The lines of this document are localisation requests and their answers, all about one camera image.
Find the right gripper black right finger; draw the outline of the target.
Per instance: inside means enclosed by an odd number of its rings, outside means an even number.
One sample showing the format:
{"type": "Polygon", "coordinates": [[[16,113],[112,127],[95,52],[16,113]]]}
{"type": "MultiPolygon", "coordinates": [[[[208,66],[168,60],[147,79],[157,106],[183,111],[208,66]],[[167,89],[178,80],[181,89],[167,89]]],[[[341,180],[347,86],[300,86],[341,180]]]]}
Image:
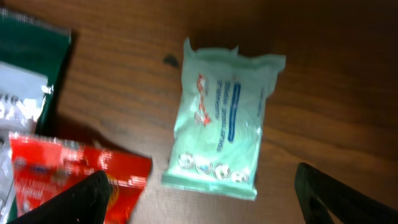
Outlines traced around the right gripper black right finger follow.
{"type": "Polygon", "coordinates": [[[397,223],[397,210],[301,162],[294,187],[305,223],[397,223]]]}

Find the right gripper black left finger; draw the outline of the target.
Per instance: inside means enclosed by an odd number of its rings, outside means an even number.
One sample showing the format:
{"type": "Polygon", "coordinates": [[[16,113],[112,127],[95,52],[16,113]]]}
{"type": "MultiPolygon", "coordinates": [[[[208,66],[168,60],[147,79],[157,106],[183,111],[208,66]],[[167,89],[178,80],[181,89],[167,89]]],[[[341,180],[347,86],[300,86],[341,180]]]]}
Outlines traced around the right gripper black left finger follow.
{"type": "Polygon", "coordinates": [[[109,196],[108,178],[99,170],[10,224],[103,224],[109,196]]]}

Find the red snack bag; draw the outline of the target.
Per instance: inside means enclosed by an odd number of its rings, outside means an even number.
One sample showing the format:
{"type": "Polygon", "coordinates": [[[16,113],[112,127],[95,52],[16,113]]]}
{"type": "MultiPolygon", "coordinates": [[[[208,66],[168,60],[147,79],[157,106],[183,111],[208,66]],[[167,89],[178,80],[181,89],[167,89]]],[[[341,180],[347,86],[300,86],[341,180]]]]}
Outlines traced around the red snack bag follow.
{"type": "Polygon", "coordinates": [[[103,170],[110,183],[104,221],[126,223],[152,170],[151,159],[130,152],[20,133],[9,141],[18,217],[103,170]]]}

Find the green white 3M package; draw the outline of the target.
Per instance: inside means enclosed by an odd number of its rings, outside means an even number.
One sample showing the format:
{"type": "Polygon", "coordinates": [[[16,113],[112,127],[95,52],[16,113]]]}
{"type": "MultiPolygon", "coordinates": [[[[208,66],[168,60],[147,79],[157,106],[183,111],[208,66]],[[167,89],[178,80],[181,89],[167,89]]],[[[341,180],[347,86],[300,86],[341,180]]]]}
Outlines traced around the green white 3M package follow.
{"type": "Polygon", "coordinates": [[[72,32],[1,7],[1,223],[16,217],[9,133],[37,133],[70,53],[72,32]]]}

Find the teal wipes pack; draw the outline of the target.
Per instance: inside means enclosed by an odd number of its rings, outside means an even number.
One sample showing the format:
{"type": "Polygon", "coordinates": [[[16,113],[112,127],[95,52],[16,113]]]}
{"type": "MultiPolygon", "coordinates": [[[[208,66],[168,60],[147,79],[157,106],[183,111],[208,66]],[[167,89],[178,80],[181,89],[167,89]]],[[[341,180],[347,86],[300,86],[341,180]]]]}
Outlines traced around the teal wipes pack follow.
{"type": "Polygon", "coordinates": [[[162,184],[254,200],[267,98],[286,57],[183,45],[182,97],[162,184]]]}

